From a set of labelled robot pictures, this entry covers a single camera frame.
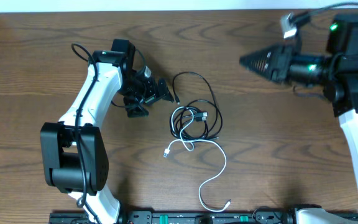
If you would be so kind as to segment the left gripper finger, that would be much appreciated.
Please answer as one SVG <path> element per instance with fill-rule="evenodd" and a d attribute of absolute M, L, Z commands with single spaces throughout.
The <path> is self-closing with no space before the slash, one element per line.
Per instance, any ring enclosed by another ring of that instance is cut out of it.
<path fill-rule="evenodd" d="M 136 106 L 133 108 L 126 109 L 127 116 L 129 118 L 140 118 L 149 115 L 149 112 L 143 106 Z"/>
<path fill-rule="evenodd" d="M 157 90 L 158 100 L 167 100 L 170 102 L 174 102 L 174 98 L 168 89 L 166 81 L 163 78 L 158 80 Z"/>

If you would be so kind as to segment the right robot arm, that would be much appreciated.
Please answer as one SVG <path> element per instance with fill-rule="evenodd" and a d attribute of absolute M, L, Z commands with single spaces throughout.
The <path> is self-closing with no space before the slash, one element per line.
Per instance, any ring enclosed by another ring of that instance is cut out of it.
<path fill-rule="evenodd" d="M 328 57 L 301 53 L 299 31 L 313 14 L 306 11 L 283 16 L 280 19 L 283 37 L 293 42 L 243 55 L 239 63 L 273 83 L 323 88 L 322 97 L 332 104 L 346 137 L 358 192 L 358 13 L 334 16 L 326 46 Z"/>

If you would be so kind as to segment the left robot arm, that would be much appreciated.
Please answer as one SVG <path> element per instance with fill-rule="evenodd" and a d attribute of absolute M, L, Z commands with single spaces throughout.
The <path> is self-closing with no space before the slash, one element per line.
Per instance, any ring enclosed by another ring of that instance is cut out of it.
<path fill-rule="evenodd" d="M 50 223 L 127 223 L 120 201 L 108 187 L 109 161 L 101 127 L 113 98 L 130 118 L 148 116 L 146 106 L 174 101 L 164 79 L 155 80 L 147 65 L 133 67 L 135 45 L 115 39 L 110 50 L 87 53 L 86 80 L 68 111 L 40 130 L 45 181 L 76 200 L 81 212 L 52 212 Z"/>

